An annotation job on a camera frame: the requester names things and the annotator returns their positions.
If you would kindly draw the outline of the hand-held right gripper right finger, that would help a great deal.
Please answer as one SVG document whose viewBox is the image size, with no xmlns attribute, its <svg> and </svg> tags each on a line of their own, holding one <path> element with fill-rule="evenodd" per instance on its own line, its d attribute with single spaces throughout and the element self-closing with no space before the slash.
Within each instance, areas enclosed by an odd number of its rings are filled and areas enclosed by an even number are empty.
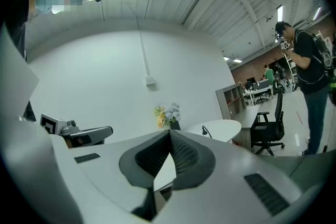
<svg viewBox="0 0 336 224">
<path fill-rule="evenodd" d="M 170 140 L 170 155 L 176 172 L 172 189 L 185 190 L 200 186 L 215 169 L 214 153 L 208 147 L 175 130 L 170 131 Z"/>
</svg>

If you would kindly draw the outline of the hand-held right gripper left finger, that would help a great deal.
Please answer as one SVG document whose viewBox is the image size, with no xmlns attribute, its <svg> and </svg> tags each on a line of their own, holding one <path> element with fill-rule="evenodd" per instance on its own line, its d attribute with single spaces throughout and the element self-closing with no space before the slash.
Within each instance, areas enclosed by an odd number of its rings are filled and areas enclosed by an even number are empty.
<svg viewBox="0 0 336 224">
<path fill-rule="evenodd" d="M 154 179 L 170 153 L 170 132 L 154 132 L 133 141 L 135 144 L 121 155 L 119 169 L 131 185 L 153 188 Z"/>
</svg>

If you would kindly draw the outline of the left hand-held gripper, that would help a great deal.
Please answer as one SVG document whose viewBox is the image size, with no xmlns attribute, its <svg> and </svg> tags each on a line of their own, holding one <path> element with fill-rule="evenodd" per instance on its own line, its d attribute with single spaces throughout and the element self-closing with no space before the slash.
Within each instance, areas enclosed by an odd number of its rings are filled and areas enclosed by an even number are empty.
<svg viewBox="0 0 336 224">
<path fill-rule="evenodd" d="M 79 137 L 82 140 L 104 140 L 113 134 L 113 128 L 110 126 L 79 131 L 79 127 L 77 127 L 74 120 L 62 120 L 43 113 L 40 117 L 40 125 L 49 134 L 58 135 L 63 138 Z"/>
</svg>

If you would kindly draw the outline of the person's left hand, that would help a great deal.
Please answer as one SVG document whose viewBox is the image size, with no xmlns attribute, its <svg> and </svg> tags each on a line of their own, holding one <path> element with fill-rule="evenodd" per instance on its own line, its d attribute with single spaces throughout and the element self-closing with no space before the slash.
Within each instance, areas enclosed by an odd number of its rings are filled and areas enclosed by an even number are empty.
<svg viewBox="0 0 336 224">
<path fill-rule="evenodd" d="M 65 142 L 68 148 L 76 148 L 90 144 L 91 139 L 88 136 L 68 137 L 65 138 Z"/>
</svg>

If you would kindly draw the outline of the artificial flower bouquet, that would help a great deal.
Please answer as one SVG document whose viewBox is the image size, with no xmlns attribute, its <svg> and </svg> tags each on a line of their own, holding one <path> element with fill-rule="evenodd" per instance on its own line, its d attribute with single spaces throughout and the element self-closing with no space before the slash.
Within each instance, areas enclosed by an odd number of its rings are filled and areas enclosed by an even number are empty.
<svg viewBox="0 0 336 224">
<path fill-rule="evenodd" d="M 163 106 L 157 105 L 154 107 L 154 115 L 157 120 L 157 126 L 160 128 L 169 127 L 170 122 L 179 121 L 181 119 L 180 105 L 172 102 L 168 109 Z"/>
</svg>

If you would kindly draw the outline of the grey open bookshelf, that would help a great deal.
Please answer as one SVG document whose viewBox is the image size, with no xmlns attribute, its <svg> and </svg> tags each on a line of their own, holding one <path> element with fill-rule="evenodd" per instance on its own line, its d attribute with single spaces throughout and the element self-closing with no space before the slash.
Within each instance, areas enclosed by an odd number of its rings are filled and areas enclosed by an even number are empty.
<svg viewBox="0 0 336 224">
<path fill-rule="evenodd" d="M 224 120 L 233 120 L 236 115 L 246 109 L 243 90 L 240 84 L 235 84 L 215 91 L 218 104 Z"/>
</svg>

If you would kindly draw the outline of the grey desk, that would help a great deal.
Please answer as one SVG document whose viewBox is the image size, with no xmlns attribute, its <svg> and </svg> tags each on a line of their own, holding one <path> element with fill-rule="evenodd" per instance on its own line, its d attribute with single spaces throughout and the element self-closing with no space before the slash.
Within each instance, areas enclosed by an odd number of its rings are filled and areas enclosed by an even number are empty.
<svg viewBox="0 0 336 224">
<path fill-rule="evenodd" d="M 251 128 L 257 119 L 260 105 L 253 105 L 247 107 L 243 112 L 239 113 L 236 121 L 241 124 L 241 131 L 239 133 L 238 142 L 247 150 L 251 150 Z"/>
</svg>

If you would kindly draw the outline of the white office desk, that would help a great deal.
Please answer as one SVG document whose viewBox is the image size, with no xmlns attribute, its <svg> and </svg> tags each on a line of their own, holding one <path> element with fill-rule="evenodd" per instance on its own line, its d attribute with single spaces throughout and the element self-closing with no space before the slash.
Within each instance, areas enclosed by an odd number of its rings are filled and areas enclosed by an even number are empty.
<svg viewBox="0 0 336 224">
<path fill-rule="evenodd" d="M 247 92 L 243 93 L 243 96 L 244 97 L 250 97 L 251 104 L 252 104 L 252 106 L 254 106 L 256 104 L 255 95 L 256 94 L 261 94 L 261 93 L 264 93 L 264 92 L 268 92 L 268 90 L 270 90 L 271 95 L 273 95 L 272 86 L 268 86 L 266 88 L 262 88 L 262 89 L 259 89 L 259 90 L 247 91 Z"/>
</svg>

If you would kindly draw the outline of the person's dark shirt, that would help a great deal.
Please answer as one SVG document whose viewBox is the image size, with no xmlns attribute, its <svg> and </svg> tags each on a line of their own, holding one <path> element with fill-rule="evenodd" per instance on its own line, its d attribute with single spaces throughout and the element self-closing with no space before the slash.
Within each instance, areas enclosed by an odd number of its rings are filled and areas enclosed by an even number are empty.
<svg viewBox="0 0 336 224">
<path fill-rule="evenodd" d="M 6 12 L 5 23 L 20 55 L 25 56 L 25 24 L 28 20 L 29 0 L 14 0 Z"/>
</svg>

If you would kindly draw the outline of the white shelf rack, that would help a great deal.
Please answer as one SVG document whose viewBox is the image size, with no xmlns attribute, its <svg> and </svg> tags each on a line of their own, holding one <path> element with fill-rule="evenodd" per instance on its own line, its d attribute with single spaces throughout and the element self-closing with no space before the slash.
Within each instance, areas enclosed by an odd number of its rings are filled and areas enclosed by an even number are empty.
<svg viewBox="0 0 336 224">
<path fill-rule="evenodd" d="M 294 81 L 295 77 L 297 77 L 296 64 L 292 61 L 292 59 L 289 56 L 284 55 L 284 57 L 285 57 L 286 62 L 289 66 L 289 72 L 290 72 L 292 81 Z"/>
</svg>

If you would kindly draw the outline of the white wall conduit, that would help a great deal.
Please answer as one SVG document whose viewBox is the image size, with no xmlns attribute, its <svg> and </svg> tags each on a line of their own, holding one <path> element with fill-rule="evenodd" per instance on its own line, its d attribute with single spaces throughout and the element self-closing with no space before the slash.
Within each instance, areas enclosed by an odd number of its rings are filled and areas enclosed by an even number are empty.
<svg viewBox="0 0 336 224">
<path fill-rule="evenodd" d="M 140 41 L 140 46 L 141 46 L 141 51 L 142 51 L 142 58 L 143 58 L 143 63 L 144 63 L 144 67 L 145 67 L 145 73 L 146 73 L 146 77 L 150 76 L 150 71 L 149 71 L 149 66 L 148 66 L 148 62 L 147 62 L 147 58 L 146 58 L 146 54 L 145 54 L 145 49 L 144 49 L 144 44 L 143 44 L 143 39 L 142 39 L 142 33 L 140 30 L 138 30 L 139 33 L 139 41 Z"/>
</svg>

